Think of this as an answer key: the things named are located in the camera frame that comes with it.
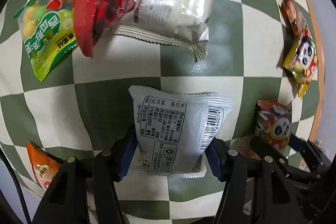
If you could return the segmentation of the orange panda snack bag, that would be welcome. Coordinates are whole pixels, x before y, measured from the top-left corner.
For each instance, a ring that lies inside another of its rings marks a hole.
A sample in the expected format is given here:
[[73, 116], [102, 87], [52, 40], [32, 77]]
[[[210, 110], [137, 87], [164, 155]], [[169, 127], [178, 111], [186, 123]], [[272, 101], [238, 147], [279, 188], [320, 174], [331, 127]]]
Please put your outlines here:
[[255, 135], [262, 137], [280, 152], [289, 143], [291, 121], [291, 102], [285, 106], [273, 101], [257, 101]]

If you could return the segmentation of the green checkered blanket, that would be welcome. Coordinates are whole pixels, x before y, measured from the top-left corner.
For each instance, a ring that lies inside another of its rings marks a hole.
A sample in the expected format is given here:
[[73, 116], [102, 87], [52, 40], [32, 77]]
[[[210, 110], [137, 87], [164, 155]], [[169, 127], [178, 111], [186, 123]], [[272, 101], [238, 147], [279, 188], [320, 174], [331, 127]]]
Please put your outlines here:
[[293, 133], [317, 135], [324, 95], [324, 57], [303, 98], [282, 68], [290, 30], [281, 0], [214, 0], [208, 21], [207, 58], [195, 61], [185, 47], [163, 46], [108, 32], [93, 57], [74, 50], [38, 81], [14, 14], [27, 0], [5, 0], [1, 9], [1, 149], [31, 205], [44, 195], [27, 155], [34, 142], [53, 156], [88, 159], [122, 138], [133, 123], [131, 85], [169, 93], [218, 92], [232, 98], [233, 110], [218, 133], [237, 144], [251, 132], [258, 100], [293, 106]]

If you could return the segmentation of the brown nut snack bag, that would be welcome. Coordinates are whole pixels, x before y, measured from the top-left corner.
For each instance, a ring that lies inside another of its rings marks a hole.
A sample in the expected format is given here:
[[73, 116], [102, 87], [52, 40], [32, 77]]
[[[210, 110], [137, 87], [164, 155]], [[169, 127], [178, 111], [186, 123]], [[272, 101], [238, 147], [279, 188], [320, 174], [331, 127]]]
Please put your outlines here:
[[307, 21], [302, 12], [299, 11], [293, 0], [283, 0], [280, 6], [280, 11], [288, 26], [291, 27], [294, 36], [300, 37]]

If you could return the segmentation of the orange snack packet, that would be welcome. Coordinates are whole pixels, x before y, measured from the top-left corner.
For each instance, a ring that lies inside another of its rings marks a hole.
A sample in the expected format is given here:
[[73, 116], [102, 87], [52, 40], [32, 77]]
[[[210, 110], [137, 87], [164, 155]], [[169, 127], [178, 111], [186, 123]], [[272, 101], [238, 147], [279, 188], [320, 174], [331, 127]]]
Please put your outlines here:
[[50, 158], [44, 150], [31, 143], [26, 143], [26, 149], [37, 183], [43, 189], [48, 189], [61, 165]]

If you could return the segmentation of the large white wafer packet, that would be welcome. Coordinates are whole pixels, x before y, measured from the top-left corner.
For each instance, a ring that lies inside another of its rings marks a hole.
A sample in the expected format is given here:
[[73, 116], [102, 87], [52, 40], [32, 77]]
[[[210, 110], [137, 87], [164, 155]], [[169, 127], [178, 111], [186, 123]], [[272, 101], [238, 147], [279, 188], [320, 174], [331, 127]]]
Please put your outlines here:
[[136, 0], [115, 34], [147, 43], [186, 47], [196, 61], [205, 60], [209, 43], [206, 22], [213, 0]]

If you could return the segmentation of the yellow panda snack bag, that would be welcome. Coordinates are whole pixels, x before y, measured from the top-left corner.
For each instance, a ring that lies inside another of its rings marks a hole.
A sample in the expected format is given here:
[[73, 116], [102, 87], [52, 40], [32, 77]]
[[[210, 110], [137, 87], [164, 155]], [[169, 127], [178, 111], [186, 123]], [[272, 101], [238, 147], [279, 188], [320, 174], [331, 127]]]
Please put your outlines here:
[[318, 67], [315, 44], [306, 26], [295, 39], [284, 58], [283, 67], [290, 71], [297, 83], [297, 96], [303, 98]]

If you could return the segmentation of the green fruit candy bag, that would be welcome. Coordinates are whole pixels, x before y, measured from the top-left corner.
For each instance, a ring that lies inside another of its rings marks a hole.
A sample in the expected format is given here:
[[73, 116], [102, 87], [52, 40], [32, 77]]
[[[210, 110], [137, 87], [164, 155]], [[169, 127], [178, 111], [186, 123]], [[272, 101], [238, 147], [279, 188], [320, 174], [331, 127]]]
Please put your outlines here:
[[77, 47], [72, 0], [28, 0], [14, 18], [33, 73], [43, 82]]

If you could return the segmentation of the white silver snack packet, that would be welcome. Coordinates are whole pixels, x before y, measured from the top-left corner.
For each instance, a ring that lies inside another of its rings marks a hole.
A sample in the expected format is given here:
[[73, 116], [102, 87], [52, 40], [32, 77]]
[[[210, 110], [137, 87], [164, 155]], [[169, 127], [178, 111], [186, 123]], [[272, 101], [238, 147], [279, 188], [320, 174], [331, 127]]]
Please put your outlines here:
[[220, 93], [170, 94], [132, 85], [137, 149], [131, 169], [158, 176], [204, 177], [203, 155], [234, 102]]

